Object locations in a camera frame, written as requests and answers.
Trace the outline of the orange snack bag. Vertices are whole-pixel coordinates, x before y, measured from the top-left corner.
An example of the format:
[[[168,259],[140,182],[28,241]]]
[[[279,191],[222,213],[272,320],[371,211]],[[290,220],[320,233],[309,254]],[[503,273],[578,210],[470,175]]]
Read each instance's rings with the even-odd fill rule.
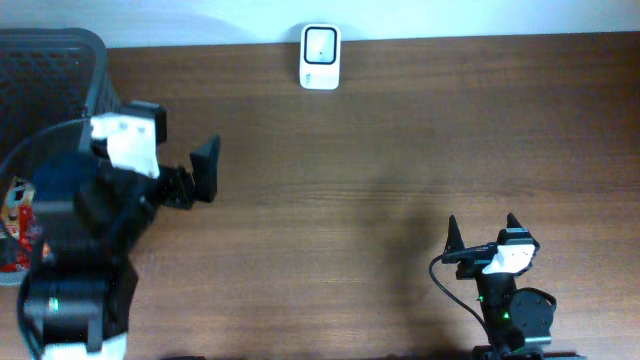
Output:
[[[12,252],[12,260],[1,261],[2,275],[18,275],[30,268],[31,251],[36,244],[36,217],[33,213],[35,194],[35,188],[28,181],[20,177],[11,180],[1,207],[1,219],[18,245]]]

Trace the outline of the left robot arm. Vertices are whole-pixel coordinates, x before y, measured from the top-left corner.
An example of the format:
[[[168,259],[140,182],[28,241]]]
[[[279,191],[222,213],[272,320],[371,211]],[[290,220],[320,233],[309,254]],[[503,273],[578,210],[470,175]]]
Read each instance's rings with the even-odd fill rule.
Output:
[[[125,358],[138,282],[129,253],[160,207],[214,200],[220,150],[213,136],[190,153],[190,170],[163,166],[156,178],[117,168],[104,140],[40,166],[16,306],[32,358]]]

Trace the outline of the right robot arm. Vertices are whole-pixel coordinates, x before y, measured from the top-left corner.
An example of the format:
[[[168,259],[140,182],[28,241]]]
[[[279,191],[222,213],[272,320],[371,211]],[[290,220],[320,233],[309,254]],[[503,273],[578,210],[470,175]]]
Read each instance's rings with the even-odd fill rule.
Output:
[[[434,284],[482,327],[488,343],[471,350],[472,359],[580,359],[575,352],[547,352],[557,299],[540,289],[516,285],[516,278],[533,266],[539,242],[517,220],[507,215],[506,227],[493,242],[467,247],[454,216],[448,219],[443,253],[431,260],[428,272]],[[436,263],[455,264],[458,280],[473,280],[479,311],[460,300],[435,276]]]

